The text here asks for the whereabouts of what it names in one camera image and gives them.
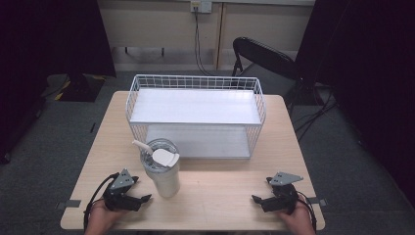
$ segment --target human hand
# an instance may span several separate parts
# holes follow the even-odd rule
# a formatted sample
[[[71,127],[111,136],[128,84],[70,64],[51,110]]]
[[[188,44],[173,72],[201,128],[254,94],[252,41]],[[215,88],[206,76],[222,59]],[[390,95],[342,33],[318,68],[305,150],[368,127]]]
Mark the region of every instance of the human hand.
[[[315,235],[308,208],[303,203],[297,202],[296,208],[291,214],[287,214],[285,211],[277,211],[276,213],[282,220],[284,220],[288,229],[293,234]]]
[[[91,209],[85,235],[104,235],[126,213],[126,210],[110,211],[104,200],[97,201]]]

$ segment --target white wire basket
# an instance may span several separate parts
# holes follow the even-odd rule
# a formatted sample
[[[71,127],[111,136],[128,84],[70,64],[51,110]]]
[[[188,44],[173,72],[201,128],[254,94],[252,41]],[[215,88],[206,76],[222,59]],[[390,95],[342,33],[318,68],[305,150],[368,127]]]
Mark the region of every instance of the white wire basket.
[[[255,77],[137,74],[126,102],[134,138],[168,139],[181,158],[250,158],[265,113]]]

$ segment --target black curtain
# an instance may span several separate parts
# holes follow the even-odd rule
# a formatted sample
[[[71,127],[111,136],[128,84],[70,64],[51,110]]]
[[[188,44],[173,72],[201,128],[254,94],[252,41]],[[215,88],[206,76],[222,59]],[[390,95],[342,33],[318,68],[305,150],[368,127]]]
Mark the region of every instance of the black curtain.
[[[297,62],[334,86],[373,156],[415,206],[415,3],[317,0]]]
[[[96,0],[2,0],[0,31],[1,159],[28,125],[49,75],[115,76],[115,68]]]

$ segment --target power cord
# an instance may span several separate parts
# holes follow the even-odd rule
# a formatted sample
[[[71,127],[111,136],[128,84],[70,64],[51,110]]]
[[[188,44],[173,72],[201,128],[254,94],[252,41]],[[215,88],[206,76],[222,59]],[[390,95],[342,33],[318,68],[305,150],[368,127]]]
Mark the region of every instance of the power cord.
[[[298,199],[298,202],[302,203],[308,208],[308,211],[311,215],[312,228],[314,229],[314,233],[317,233],[317,218],[315,217],[314,208],[312,207],[310,200],[302,192],[297,191],[297,193],[300,193],[305,198],[306,202],[301,199]]]
[[[293,122],[293,123],[295,123],[295,122],[297,122],[297,121],[299,121],[303,118],[309,117],[309,119],[305,123],[303,123],[300,127],[298,127],[296,129],[296,133],[297,133],[298,131],[300,131],[301,129],[303,129],[306,126],[305,131],[299,137],[299,141],[301,141],[302,137],[305,135],[307,130],[314,124],[314,122],[318,118],[320,118],[322,115],[325,115],[327,112],[329,112],[331,109],[333,109],[337,106],[336,102],[334,104],[328,106],[329,102],[330,102],[330,98],[332,97],[332,95],[333,95],[333,90],[330,91],[330,94],[329,94],[329,97],[327,98],[327,101],[324,103],[323,107],[319,111],[317,111],[316,113],[314,113],[312,115],[307,115],[307,116],[304,116],[304,117],[300,117],[299,119],[297,119]]]
[[[204,68],[204,65],[202,64],[202,58],[201,58],[201,42],[199,39],[199,19],[198,19],[198,12],[199,8],[194,7],[193,8],[195,13],[195,20],[196,20],[196,31],[195,31],[195,56],[196,56],[196,64],[198,65],[199,70],[204,75],[210,75],[214,76],[214,74],[211,74],[210,72],[206,71]]]
[[[103,199],[98,199],[98,200],[94,201],[94,199],[97,196],[98,192],[101,190],[101,188],[104,186],[104,184],[107,183],[107,181],[109,181],[110,179],[116,179],[118,176],[119,176],[119,173],[111,174],[100,184],[100,186],[98,186],[97,190],[95,191],[94,195],[92,196],[91,200],[89,201],[88,205],[86,206],[86,210],[83,212],[84,213],[84,215],[83,215],[83,229],[84,229],[84,231],[86,231],[86,228],[88,227],[89,214],[91,213],[92,206],[94,206],[94,204],[96,202],[98,202],[100,200],[103,200]]]
[[[51,92],[49,92],[48,94],[43,95],[42,97],[43,97],[43,98],[46,98],[46,97],[48,97],[48,96],[50,96],[50,95],[55,94],[57,91],[61,90],[61,89],[65,86],[65,84],[67,84],[67,82],[68,82],[68,75],[67,75],[67,77],[65,77],[65,80],[64,80],[64,82],[62,83],[62,85],[60,85],[60,86],[59,86],[57,89],[55,89],[54,91],[51,91]]]

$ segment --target white shelf board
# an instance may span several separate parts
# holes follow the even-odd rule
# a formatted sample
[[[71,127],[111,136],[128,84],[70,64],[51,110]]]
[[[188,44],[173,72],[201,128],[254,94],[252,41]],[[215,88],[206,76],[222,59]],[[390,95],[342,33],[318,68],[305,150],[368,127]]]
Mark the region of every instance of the white shelf board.
[[[131,124],[261,125],[251,90],[141,88]]]
[[[173,142],[180,158],[248,159],[251,156],[243,126],[150,125],[147,143],[158,138]]]

